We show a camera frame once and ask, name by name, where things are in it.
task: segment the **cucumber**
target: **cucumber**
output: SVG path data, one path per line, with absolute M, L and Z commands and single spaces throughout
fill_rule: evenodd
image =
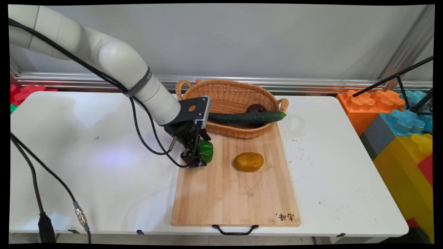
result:
M 265 124 L 282 120 L 286 114 L 281 111 L 261 113 L 209 113 L 208 120 L 224 124 Z

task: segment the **chinese characters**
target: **chinese characters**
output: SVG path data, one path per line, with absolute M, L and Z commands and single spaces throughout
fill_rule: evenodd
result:
M 287 214 L 287 216 L 288 216 L 288 220 L 290 220 L 290 221 L 293 221 L 293 220 L 294 220 L 294 214 Z M 280 215 L 278 215 L 278 218 L 279 218 L 281 221 L 286 220 L 286 215 L 280 213 Z

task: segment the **white wall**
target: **white wall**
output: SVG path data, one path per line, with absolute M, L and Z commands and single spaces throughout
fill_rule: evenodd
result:
M 434 55 L 434 39 L 432 39 L 429 44 L 426 46 L 426 48 L 423 50 L 422 54 L 418 57 L 418 59 L 415 61 L 415 63 L 420 62 L 428 57 L 431 57 Z M 412 71 L 409 71 L 407 74 L 404 75 L 402 78 L 403 80 L 410 80 L 410 81 L 432 81 L 433 80 L 433 73 L 434 73 L 434 62 L 428 62 L 420 67 L 415 68 Z
M 49 6 L 132 45 L 154 74 L 375 79 L 423 10 L 415 6 Z M 87 72 L 10 45 L 23 71 Z

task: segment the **wooden cutting board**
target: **wooden cutting board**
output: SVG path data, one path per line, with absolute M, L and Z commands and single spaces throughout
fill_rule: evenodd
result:
M 277 123 L 263 135 L 241 139 L 209 133 L 214 156 L 206 167 L 180 168 L 173 226 L 299 226 L 286 156 Z M 244 152 L 260 153 L 255 172 L 234 168 Z

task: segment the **basket handle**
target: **basket handle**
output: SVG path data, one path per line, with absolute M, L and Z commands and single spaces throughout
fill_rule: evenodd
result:
M 280 111 L 281 112 L 286 111 L 286 109 L 288 108 L 288 105 L 289 105 L 289 100 L 286 98 L 282 98 L 282 99 L 277 100 L 277 104 L 279 105 L 280 103 L 281 103 Z
M 189 88 L 192 87 L 192 84 L 187 81 L 187 80 L 181 80 L 179 82 L 177 82 L 177 84 L 175 85 L 175 94 L 177 95 L 177 98 L 179 98 L 179 100 L 182 100 L 182 87 L 183 85 L 186 84 L 189 86 Z

